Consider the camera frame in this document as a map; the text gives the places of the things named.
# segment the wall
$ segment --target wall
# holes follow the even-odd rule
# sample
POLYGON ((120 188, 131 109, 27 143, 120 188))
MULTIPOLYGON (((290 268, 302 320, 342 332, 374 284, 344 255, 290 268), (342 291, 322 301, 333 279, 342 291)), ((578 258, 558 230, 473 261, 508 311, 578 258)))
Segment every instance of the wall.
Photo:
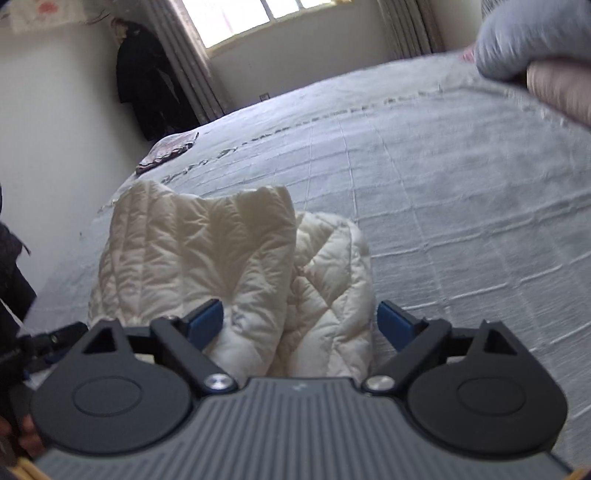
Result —
POLYGON ((13 35, 0 27, 0 219, 32 250, 38 291, 149 150, 116 98, 105 22, 13 35))
POLYGON ((480 0, 431 0, 431 7, 448 50, 476 40, 482 23, 480 0))
POLYGON ((213 54, 235 107, 388 61, 375 0, 304 12, 254 31, 213 54))

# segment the folded puffer jacket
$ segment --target folded puffer jacket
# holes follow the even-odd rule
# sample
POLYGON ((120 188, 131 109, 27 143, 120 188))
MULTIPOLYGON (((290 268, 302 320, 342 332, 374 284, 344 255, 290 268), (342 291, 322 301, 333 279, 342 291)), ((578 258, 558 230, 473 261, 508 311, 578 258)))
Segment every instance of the folded puffer jacket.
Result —
POLYGON ((205 353, 240 384, 367 376, 375 296, 355 224, 296 216, 284 187, 202 199, 136 182, 113 211, 91 325, 147 325, 211 298, 224 305, 224 325, 205 353))

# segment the bed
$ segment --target bed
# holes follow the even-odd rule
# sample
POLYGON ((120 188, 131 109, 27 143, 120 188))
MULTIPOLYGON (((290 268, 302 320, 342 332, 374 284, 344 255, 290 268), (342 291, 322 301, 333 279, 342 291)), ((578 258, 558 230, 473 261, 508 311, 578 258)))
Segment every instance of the bed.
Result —
MULTIPOLYGON (((591 458, 591 132, 457 53, 311 85, 199 128, 142 176, 180 193, 288 187, 296 209, 353 219, 378 300, 458 326, 502 320, 560 383, 556 452, 591 458)), ((36 332, 85 320, 113 203, 40 292, 36 332)), ((375 363, 392 355, 376 334, 375 363)))

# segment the silver bolt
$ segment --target silver bolt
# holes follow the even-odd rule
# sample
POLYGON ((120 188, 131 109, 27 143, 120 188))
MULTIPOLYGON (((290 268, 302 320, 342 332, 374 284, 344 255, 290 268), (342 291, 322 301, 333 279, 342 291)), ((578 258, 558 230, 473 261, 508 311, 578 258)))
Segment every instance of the silver bolt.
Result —
POLYGON ((205 386, 211 390, 227 390, 234 385, 234 379, 226 374, 212 374, 205 379, 205 386))
POLYGON ((392 390, 396 382, 387 375, 374 375, 365 381, 365 386, 370 392, 386 392, 392 390))

